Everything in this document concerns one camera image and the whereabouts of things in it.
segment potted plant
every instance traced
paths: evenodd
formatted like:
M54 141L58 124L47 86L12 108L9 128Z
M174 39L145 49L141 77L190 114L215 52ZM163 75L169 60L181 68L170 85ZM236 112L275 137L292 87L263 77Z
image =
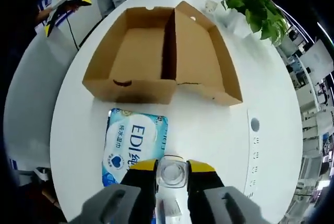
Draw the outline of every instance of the potted plant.
M252 32L261 31L262 40L270 38L273 44L279 44L287 31L285 17L271 0L223 0L222 5L245 15Z

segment cable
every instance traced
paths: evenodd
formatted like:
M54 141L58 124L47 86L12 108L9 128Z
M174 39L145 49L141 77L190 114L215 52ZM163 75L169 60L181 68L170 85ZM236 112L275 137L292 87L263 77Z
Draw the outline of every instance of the cable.
M68 21L68 13L66 13L66 20L67 20L67 23L68 23L68 26L69 26L69 30L70 30L70 32L71 32L71 35L72 35L72 38L73 38L73 41L74 41L74 45L75 45L75 47L77 48L77 50L79 51L79 47L78 47L78 45L77 45L77 42L76 42L75 39L74 39L74 35L73 35L73 32L72 32L71 24L70 24L69 21Z

